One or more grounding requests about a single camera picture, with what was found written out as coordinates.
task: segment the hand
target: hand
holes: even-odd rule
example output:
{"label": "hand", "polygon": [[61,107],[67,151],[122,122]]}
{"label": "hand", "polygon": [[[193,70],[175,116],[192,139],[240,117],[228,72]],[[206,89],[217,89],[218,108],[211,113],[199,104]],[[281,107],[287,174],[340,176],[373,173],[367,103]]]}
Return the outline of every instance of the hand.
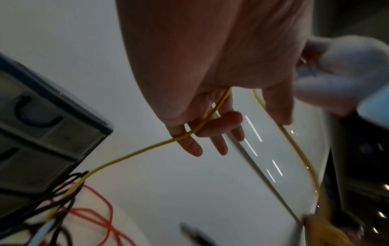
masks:
{"label": "hand", "polygon": [[389,82],[389,47],[373,38],[311,38],[303,51],[295,96],[340,116]]}
{"label": "hand", "polygon": [[[261,88],[266,110],[291,124],[292,79],[310,32],[311,0],[117,0],[124,44],[146,101],[171,136],[201,122],[232,86]],[[198,133],[226,154],[244,139],[232,97]],[[178,142],[200,156],[192,138]]]}

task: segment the black handle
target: black handle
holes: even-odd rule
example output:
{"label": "black handle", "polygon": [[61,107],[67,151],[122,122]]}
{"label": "black handle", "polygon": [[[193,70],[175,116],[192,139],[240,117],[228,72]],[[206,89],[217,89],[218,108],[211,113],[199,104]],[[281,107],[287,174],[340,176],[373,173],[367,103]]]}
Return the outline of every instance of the black handle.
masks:
{"label": "black handle", "polygon": [[19,148],[11,148],[11,149],[7,150],[6,152],[0,154],[0,161],[3,161],[3,160],[10,158],[14,154],[16,154],[16,152],[18,152],[18,151],[19,151]]}
{"label": "black handle", "polygon": [[20,101],[15,105],[15,117],[21,121],[23,124],[35,127],[35,128],[48,128],[53,127],[56,124],[60,123],[64,118],[62,116],[57,116],[54,119],[50,120],[49,122],[35,122],[33,120],[27,119],[22,115],[23,108],[31,102],[30,96],[21,96]]}

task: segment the person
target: person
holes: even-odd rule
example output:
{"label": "person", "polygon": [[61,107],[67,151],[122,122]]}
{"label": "person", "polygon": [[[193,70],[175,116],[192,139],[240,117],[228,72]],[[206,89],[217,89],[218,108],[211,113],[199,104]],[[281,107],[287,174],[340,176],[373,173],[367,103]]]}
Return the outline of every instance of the person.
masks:
{"label": "person", "polygon": [[[198,125],[228,87],[262,89],[269,115],[288,125],[293,95],[344,115],[378,90],[389,71],[388,48],[377,40],[308,39],[312,0],[116,0],[116,5],[136,82],[173,137],[186,132],[185,124]],[[303,50],[316,59],[295,78]],[[209,137],[225,155],[222,134],[243,141],[243,117],[233,110],[232,96],[218,112],[220,118],[196,135]],[[194,156],[203,153],[192,137],[178,143]]]}
{"label": "person", "polygon": [[317,215],[309,215],[304,219],[304,226],[310,245],[321,245],[318,242],[324,243],[324,246],[358,245],[365,233],[365,224],[352,213],[342,210],[335,210],[330,222]]}

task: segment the red cord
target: red cord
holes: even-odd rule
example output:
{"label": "red cord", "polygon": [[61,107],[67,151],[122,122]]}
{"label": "red cord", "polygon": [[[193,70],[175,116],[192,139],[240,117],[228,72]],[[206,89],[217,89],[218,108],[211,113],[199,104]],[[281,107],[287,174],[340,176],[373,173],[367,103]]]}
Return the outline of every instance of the red cord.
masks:
{"label": "red cord", "polygon": [[[118,246],[123,246],[122,241],[120,240],[120,237],[124,238],[131,246],[136,246],[136,244],[127,235],[125,235],[124,233],[120,232],[119,230],[117,230],[113,227],[113,225],[112,225],[113,207],[112,207],[111,203],[107,199],[105,199],[100,193],[98,193],[96,190],[94,190],[92,187],[90,187],[86,184],[84,184],[84,187],[87,188],[88,190],[90,190],[92,193],[94,193],[96,196],[98,196],[100,199],[102,199],[107,204],[108,209],[109,209],[109,220],[107,220],[106,218],[101,216],[98,212],[96,212],[90,208],[73,208],[72,210],[70,210],[70,214],[73,214],[79,218],[82,218],[82,219],[87,220],[91,223],[94,223],[95,225],[99,225],[99,226],[107,229],[107,234],[105,235],[104,240],[101,243],[99,243],[98,246],[103,246],[107,242],[109,235],[111,234],[111,231],[115,237],[115,240],[116,240]],[[86,216],[80,212],[87,212],[87,213],[95,216],[96,218],[98,218],[100,221],[95,220],[92,217]]]}

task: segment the light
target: light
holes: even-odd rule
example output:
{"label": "light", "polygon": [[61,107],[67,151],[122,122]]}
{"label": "light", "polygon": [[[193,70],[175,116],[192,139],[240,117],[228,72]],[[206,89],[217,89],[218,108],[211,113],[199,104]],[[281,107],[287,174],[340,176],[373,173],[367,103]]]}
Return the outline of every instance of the light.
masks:
{"label": "light", "polygon": [[378,215],[379,215],[380,217],[382,217],[382,218],[386,218],[386,216],[385,216],[383,213],[381,213],[381,211],[378,212]]}
{"label": "light", "polygon": [[279,173],[281,174],[281,176],[283,177],[283,175],[282,175],[282,173],[281,173],[281,170],[278,168],[276,162],[275,162],[274,160],[272,160],[272,161],[273,161],[274,166],[276,166],[276,169],[278,170],[278,172],[279,172]]}
{"label": "light", "polygon": [[244,141],[245,141],[246,144],[250,147],[250,149],[251,149],[251,151],[254,153],[254,155],[255,155],[256,157],[258,157],[258,155],[255,153],[254,149],[253,149],[253,148],[251,147],[251,145],[247,142],[247,140],[244,139]]}
{"label": "light", "polygon": [[244,116],[246,117],[246,120],[248,121],[248,123],[250,124],[252,130],[255,132],[255,135],[257,136],[257,138],[259,139],[260,142],[262,142],[262,138],[259,136],[258,132],[256,131],[254,125],[251,123],[251,120],[248,118],[248,116]]}
{"label": "light", "polygon": [[273,182],[275,183],[275,182],[276,182],[276,180],[273,178],[273,176],[271,175],[271,173],[269,172],[269,170],[268,170],[268,169],[266,169],[266,171],[267,171],[267,173],[269,174],[269,176],[271,177],[271,179],[273,180]]}

